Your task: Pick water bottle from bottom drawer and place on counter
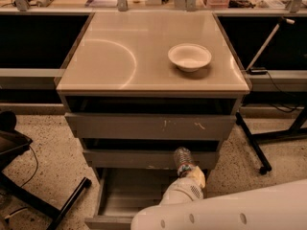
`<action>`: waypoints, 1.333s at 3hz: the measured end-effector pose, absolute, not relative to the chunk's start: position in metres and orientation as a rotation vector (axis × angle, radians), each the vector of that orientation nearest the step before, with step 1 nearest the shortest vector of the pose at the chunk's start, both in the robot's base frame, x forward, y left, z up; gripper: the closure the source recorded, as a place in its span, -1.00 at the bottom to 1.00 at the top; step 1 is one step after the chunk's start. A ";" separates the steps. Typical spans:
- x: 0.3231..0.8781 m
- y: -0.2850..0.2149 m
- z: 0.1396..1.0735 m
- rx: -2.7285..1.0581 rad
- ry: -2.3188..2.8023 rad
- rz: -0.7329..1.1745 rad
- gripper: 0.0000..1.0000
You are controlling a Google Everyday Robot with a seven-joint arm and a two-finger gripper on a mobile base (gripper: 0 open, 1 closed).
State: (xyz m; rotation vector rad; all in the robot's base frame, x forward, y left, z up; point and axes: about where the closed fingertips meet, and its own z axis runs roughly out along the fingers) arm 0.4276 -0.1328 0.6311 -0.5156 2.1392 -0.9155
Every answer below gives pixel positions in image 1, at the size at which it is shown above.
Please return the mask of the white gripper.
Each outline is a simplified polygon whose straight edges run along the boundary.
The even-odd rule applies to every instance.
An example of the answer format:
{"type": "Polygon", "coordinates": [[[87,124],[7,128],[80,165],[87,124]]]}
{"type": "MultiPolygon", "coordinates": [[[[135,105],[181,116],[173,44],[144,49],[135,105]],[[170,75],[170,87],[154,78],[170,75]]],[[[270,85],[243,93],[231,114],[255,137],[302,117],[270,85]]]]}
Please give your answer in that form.
{"type": "Polygon", "coordinates": [[[196,166],[188,174],[174,181],[164,193],[160,205],[183,204],[203,199],[205,175],[196,166]]]}

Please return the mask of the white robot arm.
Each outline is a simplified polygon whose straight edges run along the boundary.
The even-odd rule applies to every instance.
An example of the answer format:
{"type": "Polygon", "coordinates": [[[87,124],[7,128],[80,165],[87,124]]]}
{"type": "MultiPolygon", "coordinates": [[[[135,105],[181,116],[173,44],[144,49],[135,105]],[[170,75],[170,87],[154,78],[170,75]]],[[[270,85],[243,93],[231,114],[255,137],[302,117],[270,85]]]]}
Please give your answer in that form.
{"type": "Polygon", "coordinates": [[[161,202],[135,215],[130,230],[307,230],[307,180],[205,198],[199,167],[184,164],[161,202]]]}

